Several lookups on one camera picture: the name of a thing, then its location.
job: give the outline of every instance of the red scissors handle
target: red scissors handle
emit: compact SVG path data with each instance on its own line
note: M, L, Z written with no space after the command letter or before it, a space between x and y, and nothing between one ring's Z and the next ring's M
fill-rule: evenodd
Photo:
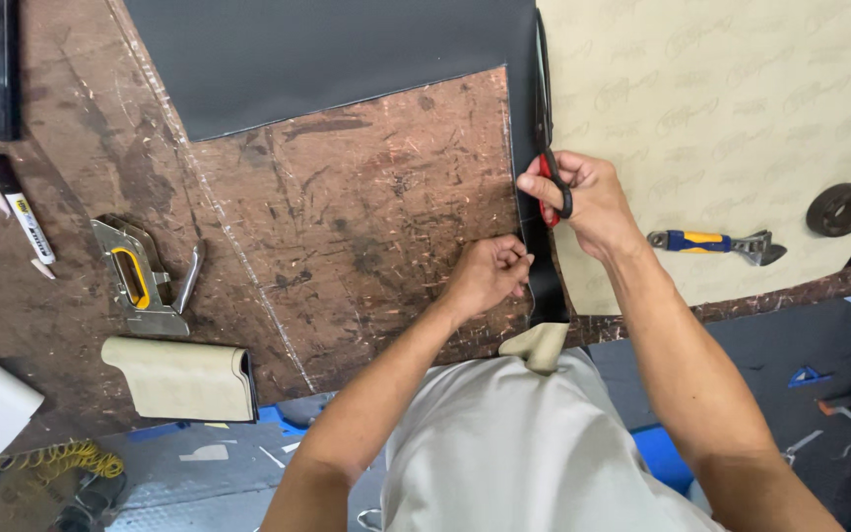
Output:
M553 218L551 218L549 222L547 217L544 216L544 202L540 200L541 218L544 219L544 224L547 224L548 227L553 227L560 222L561 217L570 218L570 214L573 213L573 195L570 192L570 185L560 178L560 174L558 173L559 170L557 169L557 161L553 156L553 151L550 151L550 148L545 149L544 153L540 154L540 165L540 175L549 178L550 181L560 189L561 194L563 195L563 208L559 211L554 209Z

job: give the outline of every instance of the round metal disc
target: round metal disc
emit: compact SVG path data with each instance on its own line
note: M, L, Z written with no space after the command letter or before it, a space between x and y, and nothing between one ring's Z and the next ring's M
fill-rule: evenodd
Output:
M826 188L807 210L807 226L821 236L851 233L851 183Z

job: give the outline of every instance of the printed logo pattern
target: printed logo pattern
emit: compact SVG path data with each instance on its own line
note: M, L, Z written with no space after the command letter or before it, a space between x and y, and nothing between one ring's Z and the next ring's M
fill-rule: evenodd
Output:
M538 0L548 29L554 148L613 161L643 233L774 232L770 267L659 252L690 305L841 269L851 235L804 216L851 182L851 0ZM578 314L618 313L602 266L556 229Z

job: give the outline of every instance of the white paper scrap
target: white paper scrap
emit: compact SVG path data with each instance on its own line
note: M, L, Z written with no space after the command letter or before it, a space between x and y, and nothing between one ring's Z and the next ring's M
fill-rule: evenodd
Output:
M206 445L205 447L199 447L198 449L196 449L195 453L192 454L180 454L180 460L183 462L201 462L205 460L228 459L229 450L225 449L225 446L222 444Z

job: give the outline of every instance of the person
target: person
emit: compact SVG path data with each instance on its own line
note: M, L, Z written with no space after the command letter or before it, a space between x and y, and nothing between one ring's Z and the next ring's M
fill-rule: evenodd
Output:
M656 260L613 165L555 155L573 194L563 223L605 267L653 410L713 516L648 473L580 350L562 353L549 377L516 357L429 369L465 321L524 295L534 257L508 235L468 246L442 295L325 408L263 531L345 530L350 488L384 444L385 530L842 530L786 465L738 369ZM536 160L517 187L545 203L547 219L561 206Z

